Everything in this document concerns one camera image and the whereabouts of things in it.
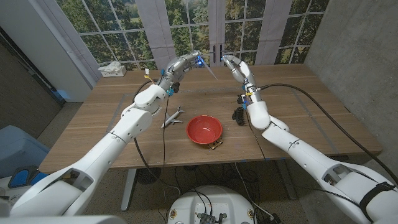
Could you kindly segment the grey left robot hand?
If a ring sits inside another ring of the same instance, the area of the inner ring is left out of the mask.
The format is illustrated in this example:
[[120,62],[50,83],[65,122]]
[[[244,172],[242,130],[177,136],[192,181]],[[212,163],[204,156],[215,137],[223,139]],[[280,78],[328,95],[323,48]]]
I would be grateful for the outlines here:
[[199,50],[195,50],[192,53],[175,57],[167,64],[157,85],[167,91],[174,83],[180,83],[186,73],[198,67],[197,61],[201,55],[202,53]]

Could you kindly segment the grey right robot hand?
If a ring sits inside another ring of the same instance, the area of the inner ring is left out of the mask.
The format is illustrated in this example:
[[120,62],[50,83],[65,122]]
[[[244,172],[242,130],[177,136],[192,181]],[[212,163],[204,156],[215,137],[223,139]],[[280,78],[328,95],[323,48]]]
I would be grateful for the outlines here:
[[243,60],[235,57],[234,55],[222,56],[222,61],[231,70],[234,79],[242,84],[246,95],[251,103],[262,101],[261,94],[257,89],[254,74],[251,69]]

